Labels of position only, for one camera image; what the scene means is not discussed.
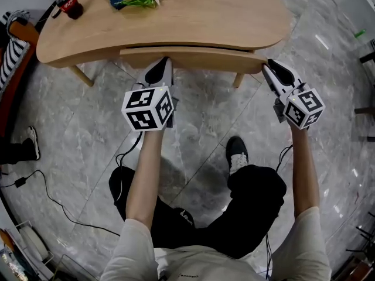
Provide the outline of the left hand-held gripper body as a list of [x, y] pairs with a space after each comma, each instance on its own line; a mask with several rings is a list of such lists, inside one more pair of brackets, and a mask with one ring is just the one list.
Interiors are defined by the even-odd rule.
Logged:
[[127, 91], [121, 113], [133, 131], [160, 131], [172, 128], [178, 99], [174, 85], [145, 85], [136, 82]]

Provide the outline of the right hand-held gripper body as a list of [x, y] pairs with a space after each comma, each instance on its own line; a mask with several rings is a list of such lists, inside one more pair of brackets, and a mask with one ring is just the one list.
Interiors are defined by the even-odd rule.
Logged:
[[288, 121], [298, 129], [309, 128], [325, 110], [318, 92], [302, 83], [283, 92], [274, 103], [274, 111], [280, 123]]

